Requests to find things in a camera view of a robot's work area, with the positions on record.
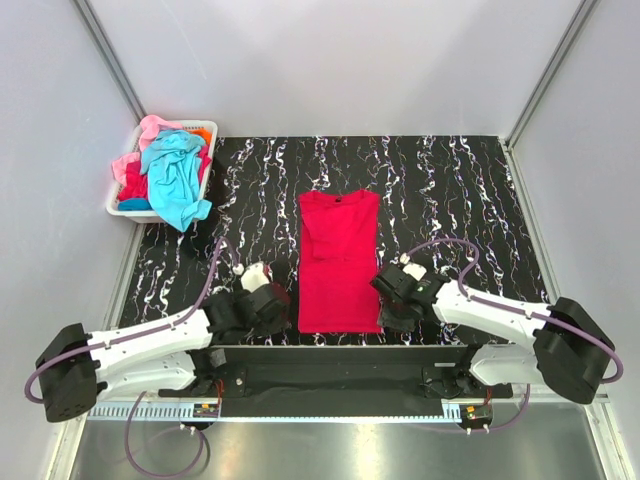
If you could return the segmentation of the red t-shirt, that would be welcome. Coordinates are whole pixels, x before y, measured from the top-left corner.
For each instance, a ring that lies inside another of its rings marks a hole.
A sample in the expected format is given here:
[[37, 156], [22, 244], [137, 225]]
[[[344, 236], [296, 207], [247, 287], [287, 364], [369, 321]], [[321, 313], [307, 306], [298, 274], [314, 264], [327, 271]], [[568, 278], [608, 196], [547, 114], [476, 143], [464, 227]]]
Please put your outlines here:
[[380, 197], [358, 190], [299, 197], [298, 329], [304, 334], [379, 333], [377, 274]]

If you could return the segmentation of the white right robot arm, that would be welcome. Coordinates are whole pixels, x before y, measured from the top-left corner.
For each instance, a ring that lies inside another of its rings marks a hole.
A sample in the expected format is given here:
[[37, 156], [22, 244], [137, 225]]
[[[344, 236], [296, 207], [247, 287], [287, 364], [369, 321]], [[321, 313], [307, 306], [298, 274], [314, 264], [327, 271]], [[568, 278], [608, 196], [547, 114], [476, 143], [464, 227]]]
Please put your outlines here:
[[466, 396], [488, 386], [546, 385], [571, 402], [591, 403], [615, 351], [595, 320], [576, 301], [528, 303], [483, 293], [409, 262], [388, 264], [373, 278], [381, 295], [379, 323], [409, 331], [425, 320], [466, 326], [501, 338], [474, 349], [454, 371]]

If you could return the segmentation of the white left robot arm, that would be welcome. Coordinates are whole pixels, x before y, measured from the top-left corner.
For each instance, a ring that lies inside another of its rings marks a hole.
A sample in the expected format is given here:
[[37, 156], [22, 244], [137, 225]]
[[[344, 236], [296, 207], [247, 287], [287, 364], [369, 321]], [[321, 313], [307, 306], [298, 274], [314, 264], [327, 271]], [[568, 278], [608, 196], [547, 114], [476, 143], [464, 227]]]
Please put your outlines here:
[[230, 345], [250, 332], [287, 324], [290, 298], [277, 283], [200, 298], [173, 316], [121, 330], [87, 333], [80, 323], [60, 330], [36, 360], [46, 420], [58, 423], [92, 408], [115, 385], [133, 383], [133, 369], [175, 353]]

